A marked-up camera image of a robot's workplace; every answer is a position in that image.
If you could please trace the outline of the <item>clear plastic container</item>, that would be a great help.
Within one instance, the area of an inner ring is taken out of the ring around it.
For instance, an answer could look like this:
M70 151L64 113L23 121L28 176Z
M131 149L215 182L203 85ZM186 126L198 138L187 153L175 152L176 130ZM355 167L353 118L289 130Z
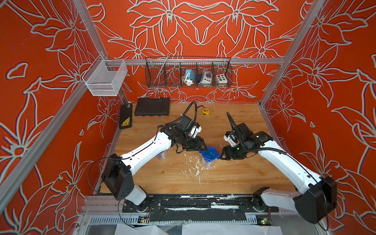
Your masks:
M168 155L167 155L167 151L165 150L165 151L159 153L159 154L157 155L157 157L158 157L159 160L166 160L167 157L168 157Z
M202 166L204 169L210 169L214 165L214 161L207 162L206 160L202 161Z

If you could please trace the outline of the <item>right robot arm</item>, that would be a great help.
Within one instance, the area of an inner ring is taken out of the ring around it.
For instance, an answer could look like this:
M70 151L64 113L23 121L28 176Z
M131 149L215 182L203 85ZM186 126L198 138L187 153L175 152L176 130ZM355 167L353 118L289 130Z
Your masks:
M330 177L313 172L285 152L263 131L245 135L228 131L224 140L229 143L221 154L222 160L243 160L248 153L257 153L272 163L294 185L296 192L284 192L263 187L253 193L253 207L263 212L278 207L298 213L304 220L317 224L337 206L337 183Z

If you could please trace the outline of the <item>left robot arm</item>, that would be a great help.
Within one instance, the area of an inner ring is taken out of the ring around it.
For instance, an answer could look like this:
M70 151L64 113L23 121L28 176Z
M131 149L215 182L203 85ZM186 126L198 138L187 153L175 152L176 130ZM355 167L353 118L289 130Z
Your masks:
M201 130L200 127L194 127L186 133L170 127L126 154L111 155L102 174L103 182L117 201L126 199L139 206L146 200L147 194L134 183L133 176L137 171L158 154L175 145L181 145L185 151L206 149L204 140L197 135Z

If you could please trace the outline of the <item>blue lid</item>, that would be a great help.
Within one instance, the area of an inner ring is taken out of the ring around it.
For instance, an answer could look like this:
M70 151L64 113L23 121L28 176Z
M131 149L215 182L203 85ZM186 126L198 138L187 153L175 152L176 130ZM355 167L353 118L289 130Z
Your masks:
M208 163L213 162L216 159L220 159L220 154L218 153L217 149L212 146L208 146L206 150L200 151L199 153L203 157L203 160Z

